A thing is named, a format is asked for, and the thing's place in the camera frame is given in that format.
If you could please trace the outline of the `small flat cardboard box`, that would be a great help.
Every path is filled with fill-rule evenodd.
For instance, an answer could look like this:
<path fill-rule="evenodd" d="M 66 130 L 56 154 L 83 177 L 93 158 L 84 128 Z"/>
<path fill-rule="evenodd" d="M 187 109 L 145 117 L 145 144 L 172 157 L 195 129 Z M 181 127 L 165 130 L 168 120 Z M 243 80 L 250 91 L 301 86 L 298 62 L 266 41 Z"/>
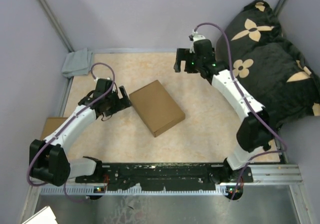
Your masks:
<path fill-rule="evenodd" d="M 40 140 L 55 132 L 68 118 L 67 117 L 49 117 L 47 118 L 42 130 Z"/>

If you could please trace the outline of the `black floral pillow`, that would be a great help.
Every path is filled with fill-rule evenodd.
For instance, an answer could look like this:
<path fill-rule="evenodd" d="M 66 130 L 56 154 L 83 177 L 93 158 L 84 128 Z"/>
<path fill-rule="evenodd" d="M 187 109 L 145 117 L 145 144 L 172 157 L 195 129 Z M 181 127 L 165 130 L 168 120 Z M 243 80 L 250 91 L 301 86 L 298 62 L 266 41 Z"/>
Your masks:
<path fill-rule="evenodd" d="M 233 75 L 268 110 L 277 127 L 319 116 L 320 78 L 302 52 L 282 35 L 270 5 L 255 0 L 245 6 L 215 47 L 218 61 L 232 57 Z"/>

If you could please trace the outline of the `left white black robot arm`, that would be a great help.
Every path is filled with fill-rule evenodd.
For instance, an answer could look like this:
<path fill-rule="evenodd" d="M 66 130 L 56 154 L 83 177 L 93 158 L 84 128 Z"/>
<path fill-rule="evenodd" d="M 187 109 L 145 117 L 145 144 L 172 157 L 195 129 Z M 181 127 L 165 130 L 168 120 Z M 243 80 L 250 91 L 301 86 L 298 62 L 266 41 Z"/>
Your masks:
<path fill-rule="evenodd" d="M 62 186 L 68 179 L 86 176 L 99 182 L 104 176 L 102 162 L 93 157 L 69 161 L 71 146 L 99 117 L 111 117 L 132 104 L 124 86 L 117 87 L 110 79 L 98 79 L 94 90 L 78 103 L 73 114 L 44 140 L 35 139 L 30 144 L 27 180 L 36 178 L 55 186 Z"/>

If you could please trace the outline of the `white sheet corner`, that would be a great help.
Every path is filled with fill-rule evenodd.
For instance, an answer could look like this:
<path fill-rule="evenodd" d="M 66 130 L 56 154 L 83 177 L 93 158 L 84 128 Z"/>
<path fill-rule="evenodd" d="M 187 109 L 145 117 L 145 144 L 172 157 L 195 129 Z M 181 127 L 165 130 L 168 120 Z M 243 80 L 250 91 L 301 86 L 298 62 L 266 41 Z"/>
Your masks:
<path fill-rule="evenodd" d="M 58 224 L 50 206 L 45 206 L 22 224 Z"/>

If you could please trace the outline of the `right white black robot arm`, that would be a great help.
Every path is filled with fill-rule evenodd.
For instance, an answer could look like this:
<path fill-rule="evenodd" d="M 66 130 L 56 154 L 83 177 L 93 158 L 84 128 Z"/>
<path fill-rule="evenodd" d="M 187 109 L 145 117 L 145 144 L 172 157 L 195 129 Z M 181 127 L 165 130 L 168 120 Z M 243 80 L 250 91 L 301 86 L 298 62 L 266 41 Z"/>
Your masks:
<path fill-rule="evenodd" d="M 225 61 L 216 60 L 210 40 L 197 40 L 190 49 L 178 48 L 173 67 L 175 72 L 181 72 L 182 61 L 185 62 L 184 71 L 188 74 L 199 73 L 206 79 L 226 98 L 241 121 L 236 134 L 237 146 L 226 158 L 222 173 L 225 180 L 234 182 L 240 177 L 240 168 L 253 156 L 270 150 L 269 141 L 273 136 L 265 125 L 273 125 L 272 115 L 231 76 Z"/>

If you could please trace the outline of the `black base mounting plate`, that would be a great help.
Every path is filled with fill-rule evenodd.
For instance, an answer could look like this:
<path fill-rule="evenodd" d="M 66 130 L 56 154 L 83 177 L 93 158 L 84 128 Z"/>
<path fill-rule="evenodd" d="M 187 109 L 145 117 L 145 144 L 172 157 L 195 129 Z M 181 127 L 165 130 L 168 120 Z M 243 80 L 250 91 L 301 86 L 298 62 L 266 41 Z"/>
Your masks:
<path fill-rule="evenodd" d="M 127 191 L 136 186 L 146 192 L 216 191 L 223 184 L 228 198 L 242 196 L 243 186 L 253 182 L 253 174 L 245 170 L 229 170 L 224 163 L 99 163 L 93 175 L 80 176 L 77 183 L 100 183 L 96 193 Z"/>

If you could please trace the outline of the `aluminium rail frame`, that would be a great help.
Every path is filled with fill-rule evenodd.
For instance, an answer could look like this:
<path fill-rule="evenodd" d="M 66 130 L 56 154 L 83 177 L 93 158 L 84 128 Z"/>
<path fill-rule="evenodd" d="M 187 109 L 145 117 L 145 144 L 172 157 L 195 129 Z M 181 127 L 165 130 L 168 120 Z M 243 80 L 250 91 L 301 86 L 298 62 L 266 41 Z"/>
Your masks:
<path fill-rule="evenodd" d="M 95 178 L 32 187 L 22 219 L 58 223 L 314 223 L 295 164 L 253 164 L 231 181 L 219 163 L 106 163 Z"/>

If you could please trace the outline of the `grey folded cloth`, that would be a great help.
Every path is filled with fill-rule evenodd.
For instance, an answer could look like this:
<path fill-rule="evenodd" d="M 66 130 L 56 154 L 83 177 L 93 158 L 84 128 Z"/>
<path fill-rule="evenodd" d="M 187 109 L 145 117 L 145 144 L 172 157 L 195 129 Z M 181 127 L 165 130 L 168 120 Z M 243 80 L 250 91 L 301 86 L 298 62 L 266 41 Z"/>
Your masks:
<path fill-rule="evenodd" d="M 62 67 L 62 75 L 66 78 L 87 75 L 93 63 L 93 56 L 93 51 L 88 48 L 69 53 Z"/>

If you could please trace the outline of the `brown cardboard box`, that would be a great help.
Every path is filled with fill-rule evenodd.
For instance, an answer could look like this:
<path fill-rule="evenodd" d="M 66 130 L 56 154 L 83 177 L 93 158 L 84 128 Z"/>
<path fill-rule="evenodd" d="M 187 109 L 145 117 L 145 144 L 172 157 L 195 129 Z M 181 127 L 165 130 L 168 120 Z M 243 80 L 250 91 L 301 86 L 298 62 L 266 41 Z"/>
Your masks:
<path fill-rule="evenodd" d="M 159 80 L 129 94 L 135 111 L 154 137 L 186 118 L 186 114 Z"/>

